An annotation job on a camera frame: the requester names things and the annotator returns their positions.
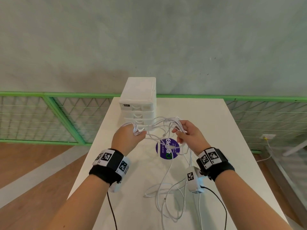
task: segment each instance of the wall outlet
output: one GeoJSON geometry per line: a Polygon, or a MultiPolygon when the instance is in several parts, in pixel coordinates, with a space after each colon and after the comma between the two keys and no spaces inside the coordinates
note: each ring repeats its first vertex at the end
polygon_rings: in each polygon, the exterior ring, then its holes
{"type": "Polygon", "coordinates": [[[267,139],[273,139],[276,135],[274,134],[262,134],[262,136],[260,137],[260,139],[264,139],[264,138],[267,138],[267,139]]]}

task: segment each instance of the concrete wall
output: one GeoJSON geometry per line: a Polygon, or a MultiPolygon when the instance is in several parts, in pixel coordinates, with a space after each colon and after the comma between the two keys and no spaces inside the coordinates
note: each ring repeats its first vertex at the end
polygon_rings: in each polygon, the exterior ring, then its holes
{"type": "Polygon", "coordinates": [[[0,90],[307,96],[307,0],[0,0],[0,90]]]}

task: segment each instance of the right hand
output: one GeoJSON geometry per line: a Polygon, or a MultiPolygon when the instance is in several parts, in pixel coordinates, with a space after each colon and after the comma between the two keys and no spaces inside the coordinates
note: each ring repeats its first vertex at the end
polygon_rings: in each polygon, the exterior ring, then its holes
{"type": "Polygon", "coordinates": [[[203,150],[210,148],[210,144],[206,141],[201,131],[188,120],[179,120],[186,133],[174,128],[173,133],[177,135],[177,142],[186,144],[198,156],[203,150]]]}

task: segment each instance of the purple sticker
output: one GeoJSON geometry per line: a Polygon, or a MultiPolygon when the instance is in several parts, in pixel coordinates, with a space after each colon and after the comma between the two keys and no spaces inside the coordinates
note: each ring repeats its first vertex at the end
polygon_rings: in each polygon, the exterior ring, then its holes
{"type": "MultiPolygon", "coordinates": [[[[161,141],[163,141],[166,145],[170,145],[170,146],[174,146],[174,147],[179,147],[179,144],[174,140],[174,139],[170,139],[170,138],[166,138],[166,139],[162,139],[161,141]]],[[[166,160],[171,160],[172,159],[172,152],[174,155],[174,158],[176,158],[177,153],[180,152],[180,148],[174,148],[172,150],[167,149],[165,147],[165,145],[160,144],[160,157],[166,160]]],[[[158,143],[156,144],[156,152],[158,153],[158,143]]]]}

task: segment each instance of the green railing frame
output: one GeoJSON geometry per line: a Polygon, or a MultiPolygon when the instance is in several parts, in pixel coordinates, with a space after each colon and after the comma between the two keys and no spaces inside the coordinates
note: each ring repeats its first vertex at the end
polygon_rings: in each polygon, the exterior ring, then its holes
{"type": "MultiPolygon", "coordinates": [[[[56,101],[55,97],[75,98],[113,98],[120,97],[120,93],[71,93],[71,92],[10,92],[0,91],[0,96],[35,96],[44,99],[45,103],[59,118],[76,142],[56,142],[38,140],[0,139],[0,142],[7,143],[35,143],[35,144],[60,144],[60,145],[91,145],[86,143],[82,136],[75,129],[56,101]]],[[[157,94],[162,98],[221,98],[225,101],[272,101],[272,102],[307,102],[307,97],[290,96],[234,96],[234,95],[182,95],[182,94],[157,94]]]]}

